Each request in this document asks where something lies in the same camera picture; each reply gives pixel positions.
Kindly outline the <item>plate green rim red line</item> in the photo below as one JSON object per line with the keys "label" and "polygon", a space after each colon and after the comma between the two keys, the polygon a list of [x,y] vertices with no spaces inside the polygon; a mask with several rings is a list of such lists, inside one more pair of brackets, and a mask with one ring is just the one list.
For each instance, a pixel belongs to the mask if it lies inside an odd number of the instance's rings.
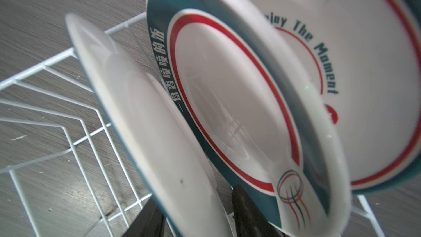
{"label": "plate green rim red line", "polygon": [[146,0],[166,87],[232,187],[292,237],[338,237],[348,169],[319,92],[250,0]]}

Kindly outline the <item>plate with red characters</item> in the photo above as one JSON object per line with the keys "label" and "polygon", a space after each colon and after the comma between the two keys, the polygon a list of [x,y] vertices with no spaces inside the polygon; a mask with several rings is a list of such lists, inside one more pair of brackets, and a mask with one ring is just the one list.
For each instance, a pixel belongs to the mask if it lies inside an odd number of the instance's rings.
{"label": "plate with red characters", "polygon": [[231,237],[213,170],[169,94],[109,35],[65,17],[71,43],[115,132],[179,237]]}

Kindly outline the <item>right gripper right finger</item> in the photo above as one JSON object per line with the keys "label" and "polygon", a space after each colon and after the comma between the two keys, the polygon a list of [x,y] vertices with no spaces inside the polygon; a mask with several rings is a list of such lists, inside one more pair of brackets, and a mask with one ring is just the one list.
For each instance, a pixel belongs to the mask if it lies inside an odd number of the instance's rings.
{"label": "right gripper right finger", "polygon": [[238,237],[280,237],[242,185],[232,191],[234,220]]}

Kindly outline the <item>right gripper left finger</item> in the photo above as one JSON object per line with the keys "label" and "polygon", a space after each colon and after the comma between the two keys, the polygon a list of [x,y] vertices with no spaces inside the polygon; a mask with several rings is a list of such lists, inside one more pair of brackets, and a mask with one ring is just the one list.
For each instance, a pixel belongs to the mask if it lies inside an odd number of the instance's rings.
{"label": "right gripper left finger", "polygon": [[165,217],[151,197],[122,237],[163,237]]}

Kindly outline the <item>white wire dish rack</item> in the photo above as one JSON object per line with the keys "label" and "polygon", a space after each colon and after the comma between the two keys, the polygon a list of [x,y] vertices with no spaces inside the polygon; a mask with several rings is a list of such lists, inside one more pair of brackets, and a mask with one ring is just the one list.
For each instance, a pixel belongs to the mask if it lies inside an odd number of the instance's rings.
{"label": "white wire dish rack", "polygon": [[1,236],[120,237],[150,198],[72,48],[1,80]]}

